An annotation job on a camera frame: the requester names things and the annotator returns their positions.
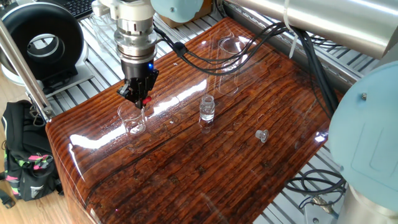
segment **round black object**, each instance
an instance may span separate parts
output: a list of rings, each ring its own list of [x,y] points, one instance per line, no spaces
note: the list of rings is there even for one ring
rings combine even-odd
[[[47,2],[22,5],[6,16],[3,23],[37,80],[45,80],[54,74],[74,68],[80,58],[84,44],[83,32],[74,16],[62,7]],[[52,34],[60,38],[64,44],[63,55],[54,63],[40,63],[28,54],[29,42],[41,34]],[[0,61],[16,73],[3,51],[0,52]]]

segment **metal pole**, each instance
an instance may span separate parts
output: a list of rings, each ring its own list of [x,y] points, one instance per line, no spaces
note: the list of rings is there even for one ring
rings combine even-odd
[[[7,27],[4,25],[0,19],[0,47],[6,54],[11,65],[14,67],[17,74],[22,78],[28,92],[31,94],[32,99],[41,110],[44,119],[47,121],[53,116],[53,111],[51,109],[50,103],[44,95],[44,92],[39,87],[37,80],[33,76],[28,64],[26,63],[24,57],[19,51],[17,45],[12,39]]]

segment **red gripper tip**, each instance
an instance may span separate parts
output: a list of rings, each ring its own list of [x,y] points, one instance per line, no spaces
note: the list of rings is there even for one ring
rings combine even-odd
[[[143,104],[143,105],[146,105],[146,104],[149,103],[151,100],[152,100],[152,97],[148,96],[147,98],[145,98],[145,99],[142,101],[142,104]]]

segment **glossy wood surface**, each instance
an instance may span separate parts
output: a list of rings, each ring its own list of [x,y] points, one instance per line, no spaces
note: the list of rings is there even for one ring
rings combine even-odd
[[[247,41],[252,33],[223,19],[187,47],[216,58],[227,37]],[[160,75],[145,133],[126,133],[118,116],[122,83],[47,125],[69,206],[78,202],[102,223],[252,222],[322,144],[316,137],[329,121],[308,74],[270,45],[221,82],[237,84],[235,94],[222,94],[219,77],[174,53],[155,67]],[[205,93],[215,98],[212,126],[199,121]],[[265,144],[255,137],[258,129],[269,130]]]

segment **metal cylinder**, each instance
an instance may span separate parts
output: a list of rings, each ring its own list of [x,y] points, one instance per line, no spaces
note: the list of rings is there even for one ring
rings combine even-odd
[[[118,19],[117,26],[124,30],[125,32],[129,32],[130,34],[140,33],[151,33],[152,27],[154,25],[154,18],[151,17],[144,21],[127,21],[125,19]]]
[[[284,21],[285,0],[226,0]],[[374,58],[398,42],[396,0],[290,0],[289,24]]]
[[[384,208],[348,187],[337,224],[397,224],[398,213]]]

